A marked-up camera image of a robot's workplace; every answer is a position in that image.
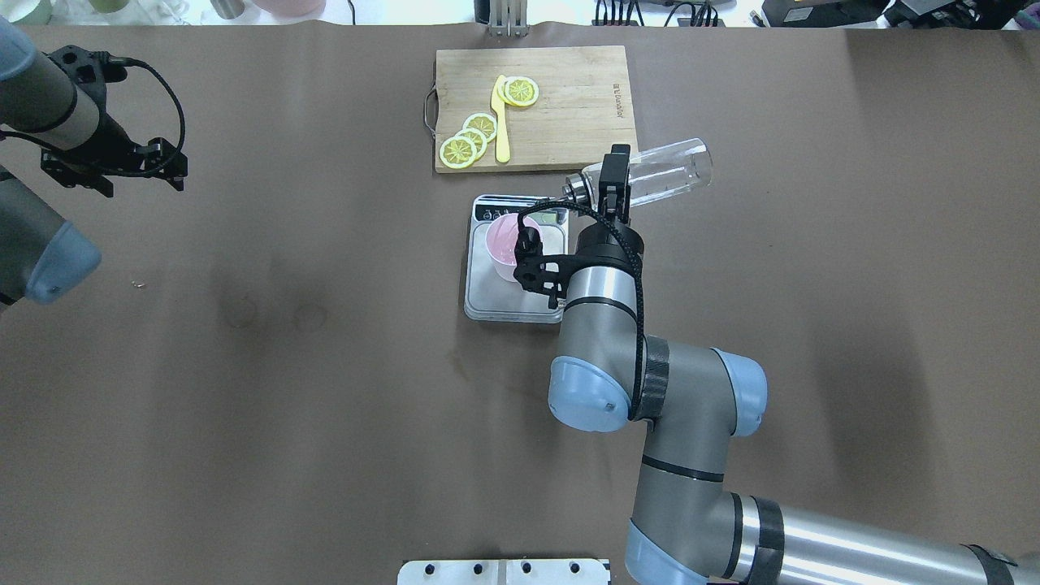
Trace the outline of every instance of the blue joint cap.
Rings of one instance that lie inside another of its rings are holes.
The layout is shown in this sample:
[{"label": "blue joint cap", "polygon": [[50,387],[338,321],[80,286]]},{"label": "blue joint cap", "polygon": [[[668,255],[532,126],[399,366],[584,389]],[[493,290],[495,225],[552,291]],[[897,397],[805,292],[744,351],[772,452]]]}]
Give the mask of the blue joint cap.
[{"label": "blue joint cap", "polygon": [[0,81],[29,69],[36,58],[36,46],[20,28],[0,17]]},{"label": "blue joint cap", "polygon": [[708,578],[672,558],[628,520],[625,568],[642,585],[707,585]]},{"label": "blue joint cap", "polygon": [[733,386],[733,400],[736,402],[736,430],[733,434],[746,437],[757,431],[762,424],[769,399],[765,372],[751,358],[728,354],[718,348],[711,348],[711,351],[722,358],[726,373],[729,374],[729,383]]},{"label": "blue joint cap", "polygon": [[549,410],[579,431],[610,433],[628,423],[631,401],[617,380],[596,365],[558,356],[550,366]]},{"label": "blue joint cap", "polygon": [[48,305],[83,281],[101,263],[101,252],[71,222],[54,232],[25,285],[28,299]]}]

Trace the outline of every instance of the clear glass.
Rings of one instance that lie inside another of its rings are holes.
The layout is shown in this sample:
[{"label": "clear glass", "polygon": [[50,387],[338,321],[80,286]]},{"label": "clear glass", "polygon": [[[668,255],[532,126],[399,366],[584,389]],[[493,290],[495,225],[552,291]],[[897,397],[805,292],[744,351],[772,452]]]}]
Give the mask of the clear glass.
[{"label": "clear glass", "polygon": [[[599,205],[599,174],[602,162],[586,167],[581,177],[589,188],[589,201]],[[652,148],[631,155],[628,184],[632,188],[629,206],[635,207],[669,197],[684,195],[711,182],[711,154],[700,138]]]}]

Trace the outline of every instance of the cutting board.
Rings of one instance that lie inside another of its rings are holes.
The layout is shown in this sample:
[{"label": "cutting board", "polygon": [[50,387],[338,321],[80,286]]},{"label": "cutting board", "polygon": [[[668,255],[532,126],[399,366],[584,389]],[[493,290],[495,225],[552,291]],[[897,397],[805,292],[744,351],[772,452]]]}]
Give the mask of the cutting board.
[{"label": "cutting board", "polygon": [[[535,105],[506,106],[512,158],[496,161],[491,143],[472,167],[448,169],[438,154],[441,143],[471,113],[494,116],[491,87],[499,75],[530,77],[540,88]],[[577,171],[601,162],[615,143],[639,151],[624,47],[437,51],[437,98],[438,173]]]}]

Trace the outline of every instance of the robotic arm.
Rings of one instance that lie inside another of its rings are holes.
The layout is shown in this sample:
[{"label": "robotic arm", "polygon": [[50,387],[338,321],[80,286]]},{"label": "robotic arm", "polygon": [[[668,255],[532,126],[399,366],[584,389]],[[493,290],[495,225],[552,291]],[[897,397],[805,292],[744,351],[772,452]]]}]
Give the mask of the robotic arm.
[{"label": "robotic arm", "polygon": [[1040,567],[978,545],[723,490],[730,437],[761,422],[765,375],[718,349],[640,338],[643,241],[628,225],[628,156],[621,145],[604,158],[598,212],[556,200],[523,213],[566,207],[597,223],[573,256],[551,257],[521,223],[514,276],[528,291],[567,300],[549,382],[556,418],[592,432],[648,421],[625,557],[632,577],[643,585],[703,585],[707,576],[749,585],[1040,585]]},{"label": "robotic arm", "polygon": [[[138,145],[106,111],[105,84],[126,79],[128,67],[148,70],[170,94],[180,119],[177,146],[161,137]],[[0,18],[0,124],[16,130],[0,131],[0,141],[40,146],[41,169],[66,187],[81,185],[110,198],[106,176],[121,176],[155,177],[184,189],[184,112],[170,85],[144,61],[72,45],[44,54]],[[0,167],[0,310],[22,297],[51,303],[100,261],[101,253],[72,223]]]}]

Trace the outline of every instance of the plastic cup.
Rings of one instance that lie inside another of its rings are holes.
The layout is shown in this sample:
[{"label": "plastic cup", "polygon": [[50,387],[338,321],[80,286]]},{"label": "plastic cup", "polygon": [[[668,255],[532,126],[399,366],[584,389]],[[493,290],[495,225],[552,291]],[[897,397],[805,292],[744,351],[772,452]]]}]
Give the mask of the plastic cup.
[{"label": "plastic cup", "polygon": [[[539,234],[542,233],[542,228],[530,215],[524,217],[523,225],[537,229]],[[513,248],[517,245],[517,214],[506,213],[491,222],[484,241],[498,276],[510,282],[516,282],[513,271],[517,268],[517,258],[513,254]]]}]

